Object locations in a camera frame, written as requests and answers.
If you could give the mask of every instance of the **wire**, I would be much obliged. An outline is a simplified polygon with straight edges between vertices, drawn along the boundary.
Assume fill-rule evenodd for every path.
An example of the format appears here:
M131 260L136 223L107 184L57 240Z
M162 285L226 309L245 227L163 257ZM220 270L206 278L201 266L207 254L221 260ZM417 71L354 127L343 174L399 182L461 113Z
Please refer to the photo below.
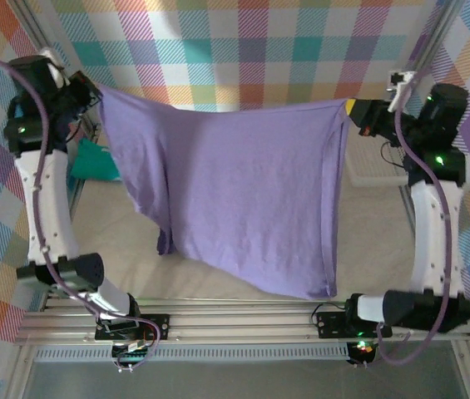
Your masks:
M320 303L318 306L316 306L316 308L314 308L314 311L312 312L312 314L310 315L310 322L315 325L316 327L318 327L318 324L314 322L314 315L316 314L316 312L318 312L318 309L321 308L322 306L324 305L332 305L334 306L335 308L338 308L340 310L345 310L345 308L342 308L340 306L338 306L336 303L334 302L322 302Z
M132 371L135 368L144 364L152 356L153 352L156 350L157 346L159 345L159 341L161 340L161 330L159 329L159 326L157 326L151 320L147 320L145 318L134 318L131 316L124 316L116 312L108 311L96 303L87 301L86 299L82 298L79 295L78 291L69 287L68 284L61 278L59 273L56 271L55 266L52 263L52 259L50 258L49 247L47 247L46 245L46 238L44 237L44 233L42 232L41 210L40 210L40 203L39 203L42 172L44 171L44 163L46 160L45 155L47 151L48 138L49 138L48 114L46 111L46 107L44 106L44 103L42 102L42 98L39 96L39 94L37 93L35 88L32 86L32 84L29 81L27 81L27 79L21 73L16 71L12 66L8 65L6 62L0 61L0 67L3 68L5 71L7 71L13 79L18 81L18 83L20 83L24 87L24 89L26 89L26 91L29 93L29 95L32 97L33 101L35 102L35 105L37 106L39 115L41 117L42 143L41 143L41 149L40 149L40 156L38 159L37 172L35 174L35 182L32 188L32 202L33 202L33 220L35 222L35 232L36 232L39 244L41 245L41 253L42 253L42 256L44 257L44 260L46 261L48 272L52 276L55 283L58 286L60 286L61 289L70 298L76 299L77 301L82 303L83 306L85 306L85 308L91 311L91 313L93 313L96 318L99 318L103 314L103 315L107 315L110 318L119 318L123 320L129 320L132 322L144 323L155 329L155 332L156 332L155 341L151 344L144 358L140 360L138 363L136 363L133 367L130 366L128 368L128 370ZM120 370L123 369L123 367L120 364L119 358L116 359L116 365L118 366Z
M83 119L80 118L79 122L77 122L76 129L75 129L74 132L67 138L66 143L69 143L70 141L74 140L74 137L76 137L77 132L82 128L82 122L83 122Z
M385 162L388 162L390 165L393 165L393 166L397 166L398 168L401 168L401 169L404 169L404 166L400 165L400 164L396 164L395 162L392 162L391 160L387 160L385 157L384 157L384 154L383 154L383 149L386 145L389 145L390 142L389 141L386 141L385 143L383 143L381 145L381 158L383 158L383 160Z
M383 323L379 323L377 325L377 337L378 337L379 351L380 351L381 357L386 362L388 362L389 364L392 364L393 366L402 366L404 364L411 362L413 359L419 356L419 354L423 352L425 348L427 348L429 343L433 340L434 336L438 332L440 326L442 325L442 321L448 309L448 303L449 303L451 271L452 271L451 265L453 264L453 234L452 234L452 228L451 228L451 215L449 213L448 199L445 196L445 193L443 192L443 187L442 187L442 184L440 183L440 180L438 179L438 177L436 177L436 175L428 167L428 165L425 162L423 162L410 148L410 146L408 145L407 141L404 138L403 130L401 128L401 116L403 114L403 108L404 108L403 99L407 96L408 92L411 91L418 84L418 82L425 76L426 73L427 73L427 70L425 69L418 72L418 74L416 74L416 76L404 86L403 94L398 99L397 110L395 111L395 132L399 139L399 143L403 147L404 151L407 153L408 156L410 156L410 158L414 162L416 162L416 164L419 165L421 169L425 171L425 173L433 182L433 185L440 198L440 204L442 206L442 211L443 211L443 221L445 225L445 268L443 270L444 280L443 280L442 305L440 307L440 311L438 312L436 320L434 321L433 328L431 329L431 331L428 332L425 339L419 344L419 346L412 353L410 353L409 355L401 359L394 359L388 355L388 353L386 352L386 346L383 343L383 334L381 333L381 327L383 326ZM407 336L405 337L405 339L401 342L400 346L405 344L410 339L410 335L411 334L409 332Z

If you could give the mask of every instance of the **purple cloth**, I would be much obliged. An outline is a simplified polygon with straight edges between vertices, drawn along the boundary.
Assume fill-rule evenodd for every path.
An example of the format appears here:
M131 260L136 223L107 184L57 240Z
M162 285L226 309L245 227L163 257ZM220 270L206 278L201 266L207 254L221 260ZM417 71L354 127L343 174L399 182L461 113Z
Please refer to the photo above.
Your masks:
M111 154L162 253L270 293L336 295L344 100L209 113L101 92Z

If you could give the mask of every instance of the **purple cable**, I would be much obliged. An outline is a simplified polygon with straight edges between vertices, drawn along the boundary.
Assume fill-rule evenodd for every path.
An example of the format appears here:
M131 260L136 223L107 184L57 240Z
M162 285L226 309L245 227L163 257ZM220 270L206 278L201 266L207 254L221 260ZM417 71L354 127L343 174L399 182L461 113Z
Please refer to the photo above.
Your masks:
M445 268L443 270L444 280L443 280L443 294L442 294L442 306L440 307L440 311L438 312L438 316L434 321L433 328L431 331L428 332L425 339L421 342L421 344L408 356L402 359L393 359L387 353L385 349L385 345L383 343L383 334L381 333L381 327L383 323L379 323L377 326L377 337L379 343L379 351L381 357L393 366L402 366L414 360L416 357L419 356L421 352L425 350L425 348L429 345L429 343L433 340L434 336L438 332L438 329L442 325L443 318L445 313L448 309L449 303L449 294L450 294L450 284L451 284L451 264L453 263L452 255L453 255L453 235L451 231L451 216L449 214L449 204L445 193L443 192L442 184L440 180L436 177L434 172L428 167L428 165L423 162L408 146L407 141L404 138L403 131L401 129L401 115L403 114L403 98L411 91L415 85L426 75L427 70L422 70L418 72L418 74L406 84L403 90L403 95L398 99L398 106L397 110L395 111L395 132L398 136L399 143L403 147L404 151L410 156L410 158L416 162L421 169L427 173L428 177L433 181L434 188L436 189L438 196L440 197L440 203L442 204L442 211L443 211L443 221L445 225ZM410 332L407 334L407 337L403 340L402 345L408 341L410 338Z
M79 302L85 306L88 310L90 310L92 313L94 313L94 316L99 318L101 314L106 314L107 316L110 316L112 318L122 318L124 320L130 320L132 322L139 322L139 323L144 323L152 326L155 329L156 332L156 340L148 347L148 352L146 356L136 363L133 367L129 367L130 370L133 370L142 364L146 362L146 360L151 357L153 352L156 350L159 341L161 340L161 330L159 329L159 326L157 326L154 322L151 320L147 320L145 318L133 318L130 316L122 316L118 313L114 313L111 311L107 311L106 309L100 307L96 303L91 303L88 302L86 299L81 298L79 296L79 292L68 287L68 285L65 283L65 281L61 278L59 273L56 271L55 267L53 266L52 260L50 258L50 255L48 253L48 248L46 246L46 238L44 237L44 233L42 232L42 221L41 221L41 211L39 208L39 191L41 188L41 179L42 179L42 172L44 171L44 162L45 162L45 154L48 146L48 136L49 136L49 120L48 120L48 114L46 111L46 107L44 106L44 103L42 102L42 98L39 96L35 88L27 81L24 76L22 76L19 72L17 72L13 67L8 65L6 62L0 61L0 67L6 70L9 75L11 75L16 81L18 81L29 93L29 95L32 97L32 99L35 101L35 105L37 106L38 112L41 117L41 123L42 123L42 143L41 143L41 156L38 159L38 165L37 165L37 173L35 174L35 182L34 182L34 190L33 190L33 197L32 197L32 202L33 202L33 220L35 222L35 230L37 233L37 238L38 241L41 245L41 252L42 255L44 256L44 260L46 261L46 266L48 269L48 272L50 272L50 275L52 276L53 280L56 282L57 285L59 285L62 290L71 298L77 299ZM116 359L116 364L118 368L121 370L122 366L120 364L120 358L118 357Z

